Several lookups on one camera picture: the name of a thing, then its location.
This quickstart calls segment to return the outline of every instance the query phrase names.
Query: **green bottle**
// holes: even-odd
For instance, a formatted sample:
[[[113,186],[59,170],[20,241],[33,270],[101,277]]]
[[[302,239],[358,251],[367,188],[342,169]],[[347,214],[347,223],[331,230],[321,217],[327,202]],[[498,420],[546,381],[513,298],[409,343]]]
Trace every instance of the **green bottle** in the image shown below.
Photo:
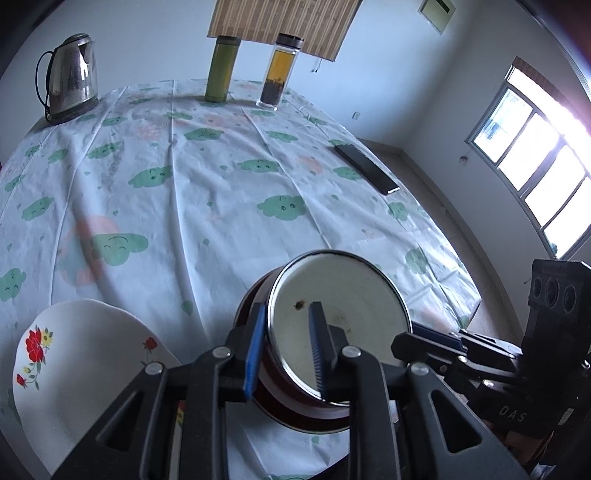
[[[212,66],[207,78],[206,102],[226,101],[240,42],[241,39],[238,37],[220,35],[217,38],[216,48],[213,50]]]

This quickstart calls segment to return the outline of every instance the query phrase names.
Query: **stainless steel kettle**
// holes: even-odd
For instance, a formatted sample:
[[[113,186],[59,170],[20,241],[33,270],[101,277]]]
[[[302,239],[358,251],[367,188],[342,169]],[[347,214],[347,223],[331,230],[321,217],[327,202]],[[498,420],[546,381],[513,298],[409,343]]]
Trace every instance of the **stainless steel kettle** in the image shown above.
[[[48,53],[51,60],[47,67],[44,102],[37,87],[37,73],[41,59]],[[86,33],[78,33],[64,40],[54,51],[41,55],[35,69],[35,88],[45,107],[46,120],[54,125],[92,110],[99,103],[94,40]]]

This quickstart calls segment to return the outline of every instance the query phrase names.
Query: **window frame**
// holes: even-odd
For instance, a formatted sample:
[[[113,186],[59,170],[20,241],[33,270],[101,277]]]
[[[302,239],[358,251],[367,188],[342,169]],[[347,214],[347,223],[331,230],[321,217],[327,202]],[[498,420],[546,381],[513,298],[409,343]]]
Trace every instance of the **window frame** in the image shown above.
[[[523,209],[523,211],[527,215],[527,217],[530,220],[532,226],[534,227],[536,233],[538,233],[538,236],[540,237],[540,241],[544,245],[544,248],[548,252],[548,255],[550,256],[550,258],[558,258],[556,256],[556,254],[552,251],[552,248],[550,247],[550,242],[548,241],[548,239],[546,238],[546,235],[544,234],[544,229],[546,227],[548,227],[548,225],[550,223],[552,223],[552,221],[558,216],[558,214],[560,214],[560,212],[562,212],[564,207],[566,207],[566,205],[572,199],[574,194],[579,191],[585,178],[591,179],[591,173],[589,172],[589,170],[587,169],[585,164],[580,160],[580,158],[577,155],[577,152],[575,152],[574,148],[569,146],[569,143],[566,141],[564,135],[561,134],[560,132],[558,132],[558,130],[556,131],[556,133],[558,133],[558,141],[556,142],[556,146],[548,153],[548,155],[546,155],[545,159],[543,159],[541,164],[538,166],[538,168],[536,168],[535,172],[525,182],[525,184],[523,185],[523,187],[521,187],[521,189],[517,190],[515,188],[515,186],[511,183],[511,181],[507,178],[507,176],[505,176],[505,174],[499,168],[499,166],[502,164],[503,160],[505,159],[505,157],[507,156],[507,154],[509,153],[509,151],[511,150],[511,148],[513,147],[513,145],[515,144],[515,142],[517,141],[519,136],[523,133],[525,127],[528,125],[529,121],[533,118],[533,116],[535,114],[538,114],[545,121],[547,121],[550,125],[552,124],[548,120],[548,118],[546,117],[544,112],[542,112],[542,110],[534,102],[532,102],[527,97],[527,95],[525,95],[519,89],[517,89],[514,85],[511,85],[509,83],[509,76],[513,72],[514,68],[515,68],[514,66],[512,66],[510,68],[509,72],[507,73],[507,76],[505,77],[505,79],[503,80],[503,82],[501,84],[501,87],[499,88],[496,95],[492,99],[492,102],[489,105],[488,109],[485,111],[484,115],[482,115],[481,119],[479,120],[479,122],[476,124],[476,126],[474,127],[474,129],[472,130],[472,132],[470,133],[468,138],[466,139],[466,143],[470,146],[471,149],[476,151],[476,153],[478,153],[478,155],[482,157],[482,159],[485,161],[485,163],[490,168],[493,169],[493,171],[497,174],[497,176],[502,180],[502,182],[505,184],[505,186],[511,192],[511,194],[513,195],[515,200],[517,200],[517,203],[519,203],[519,205],[521,206],[521,208]],[[499,160],[495,163],[475,143],[475,139],[480,134],[480,132],[484,128],[485,124],[489,121],[491,115],[493,114],[493,112],[495,111],[497,106],[500,104],[500,102],[501,102],[502,98],[504,97],[505,93],[507,92],[507,90],[512,90],[513,93],[515,95],[519,96],[524,102],[526,102],[531,107],[532,110],[531,110],[531,113],[528,116],[527,120],[523,124],[523,127],[521,127],[521,129],[519,130],[519,132],[517,133],[515,138],[511,141],[509,146],[505,149],[503,154],[499,157]],[[535,215],[531,211],[530,207],[525,202],[525,198],[532,192],[532,190],[537,186],[537,184],[540,182],[540,180],[548,172],[550,167],[554,164],[558,153],[565,145],[568,146],[569,148],[571,148],[573,154],[579,160],[579,163],[581,164],[581,166],[584,169],[584,175],[581,178],[581,180],[579,181],[579,183],[577,184],[577,186],[575,187],[575,189],[572,191],[572,193],[568,196],[568,198],[565,200],[565,202],[560,206],[558,211],[550,218],[550,220],[548,220],[546,222],[545,225],[540,225],[538,219],[535,217]],[[560,259],[561,260],[568,260],[581,247],[581,245],[583,245],[589,238],[591,238],[591,225],[589,225],[587,227],[587,229],[585,230],[585,233],[583,235],[581,235],[581,237],[560,257]]]

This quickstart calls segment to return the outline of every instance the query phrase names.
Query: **smartphone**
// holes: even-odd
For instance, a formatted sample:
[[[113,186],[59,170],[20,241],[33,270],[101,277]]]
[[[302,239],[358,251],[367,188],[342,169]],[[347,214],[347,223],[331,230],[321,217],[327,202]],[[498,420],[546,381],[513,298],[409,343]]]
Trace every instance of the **smartphone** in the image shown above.
[[[337,145],[335,150],[382,195],[396,192],[400,188],[355,145]]]

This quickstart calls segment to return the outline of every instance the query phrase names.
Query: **glass bottle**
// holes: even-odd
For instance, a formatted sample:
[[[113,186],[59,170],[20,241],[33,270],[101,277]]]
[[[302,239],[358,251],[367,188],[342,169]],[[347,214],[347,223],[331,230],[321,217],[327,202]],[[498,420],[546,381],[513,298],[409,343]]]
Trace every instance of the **glass bottle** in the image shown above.
[[[220,35],[217,38],[205,89],[206,102],[226,101],[240,42],[238,37]]]
[[[281,103],[285,86],[303,44],[304,40],[302,38],[284,33],[277,35],[275,48],[262,87],[261,98],[256,101],[257,106],[277,110],[277,105]]]

